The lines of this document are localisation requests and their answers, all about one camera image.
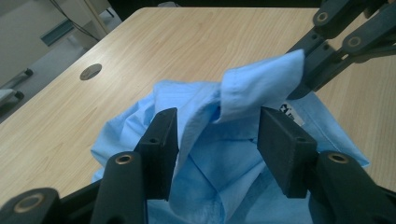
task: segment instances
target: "screw hole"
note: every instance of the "screw hole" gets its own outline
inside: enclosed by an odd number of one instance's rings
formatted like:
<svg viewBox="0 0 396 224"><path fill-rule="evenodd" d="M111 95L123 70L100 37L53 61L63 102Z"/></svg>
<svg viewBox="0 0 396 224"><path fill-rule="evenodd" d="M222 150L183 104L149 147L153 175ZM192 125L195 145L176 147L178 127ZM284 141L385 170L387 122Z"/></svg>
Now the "screw hole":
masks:
<svg viewBox="0 0 396 224"><path fill-rule="evenodd" d="M14 211L16 213L28 212L34 209L35 207L39 206L43 201L44 201L44 195L42 193L37 193L28 196L20 200L17 204L15 204Z"/></svg>
<svg viewBox="0 0 396 224"><path fill-rule="evenodd" d="M119 165L123 165L123 164L129 163L133 159L134 159L134 157L131 155L122 155L122 156L119 156L116 158L116 163Z"/></svg>
<svg viewBox="0 0 396 224"><path fill-rule="evenodd" d="M158 143L158 139L157 138L151 138L150 140L150 143Z"/></svg>
<svg viewBox="0 0 396 224"><path fill-rule="evenodd" d="M329 157L330 160L338 162L338 163L343 163L343 164L349 163L349 159L346 156L342 155L342 154L331 153L331 154L329 154L328 157Z"/></svg>
<svg viewBox="0 0 396 224"><path fill-rule="evenodd" d="M317 16L317 21L326 21L328 17L329 14L327 12L322 12Z"/></svg>
<svg viewBox="0 0 396 224"><path fill-rule="evenodd" d="M352 48L357 47L360 43L361 43L361 38L358 36L353 36L347 41L347 44Z"/></svg>

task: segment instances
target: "light blue fabric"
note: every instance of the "light blue fabric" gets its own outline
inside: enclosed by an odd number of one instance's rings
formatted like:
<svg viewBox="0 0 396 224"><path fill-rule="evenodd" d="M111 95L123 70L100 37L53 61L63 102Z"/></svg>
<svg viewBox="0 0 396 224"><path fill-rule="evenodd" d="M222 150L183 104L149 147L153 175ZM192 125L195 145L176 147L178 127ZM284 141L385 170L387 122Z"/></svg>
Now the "light blue fabric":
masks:
<svg viewBox="0 0 396 224"><path fill-rule="evenodd" d="M297 50L230 69L220 83L161 81L105 125L92 155L105 166L134 149L156 113L177 107L180 152L170 199L148 202L150 223L311 223L307 199L283 196L256 145L261 106L279 109L303 66ZM314 93L288 104L318 151L342 151L368 164ZM102 176L100 170L92 180Z"/></svg>

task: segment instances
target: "floor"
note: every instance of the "floor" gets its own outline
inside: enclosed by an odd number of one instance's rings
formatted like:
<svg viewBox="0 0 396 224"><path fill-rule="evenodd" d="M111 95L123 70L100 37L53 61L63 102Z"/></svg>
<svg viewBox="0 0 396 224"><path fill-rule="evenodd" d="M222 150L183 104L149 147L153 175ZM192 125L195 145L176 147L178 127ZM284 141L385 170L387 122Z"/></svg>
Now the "floor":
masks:
<svg viewBox="0 0 396 224"><path fill-rule="evenodd" d="M121 20L114 10L110 8L109 11L114 15L114 18L107 11L104 11L100 16L111 31L121 24ZM6 86L3 86L2 89L12 88L16 91L21 91L24 94L24 98L18 101L17 98L13 97L0 107L0 123L32 99L87 51L71 35L55 49L29 66L34 72L32 76L28 77L25 74L20 74Z"/></svg>

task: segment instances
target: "table surface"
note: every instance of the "table surface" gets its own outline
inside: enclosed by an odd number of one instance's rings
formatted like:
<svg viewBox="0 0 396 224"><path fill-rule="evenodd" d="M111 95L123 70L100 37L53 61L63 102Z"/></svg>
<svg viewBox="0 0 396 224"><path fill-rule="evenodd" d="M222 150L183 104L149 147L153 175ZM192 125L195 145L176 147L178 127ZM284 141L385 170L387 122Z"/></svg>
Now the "table surface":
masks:
<svg viewBox="0 0 396 224"><path fill-rule="evenodd" d="M283 54L312 27L314 13L290 8L137 11L0 125L0 204L28 189L56 188L63 197L90 184L100 167L90 152L99 131L154 83L220 81L228 68ZM392 190L395 59L354 64L318 92L371 160L369 175ZM94 63L102 71L81 81L81 72Z"/></svg>

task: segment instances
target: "metal screw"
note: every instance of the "metal screw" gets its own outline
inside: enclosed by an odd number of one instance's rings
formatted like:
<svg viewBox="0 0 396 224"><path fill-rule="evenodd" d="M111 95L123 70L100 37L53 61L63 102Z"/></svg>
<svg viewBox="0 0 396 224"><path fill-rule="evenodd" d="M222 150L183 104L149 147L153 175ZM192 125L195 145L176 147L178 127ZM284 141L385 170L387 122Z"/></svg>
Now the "metal screw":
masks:
<svg viewBox="0 0 396 224"><path fill-rule="evenodd" d="M44 201L44 194L37 193L20 200L14 206L16 213L25 213L39 206Z"/></svg>

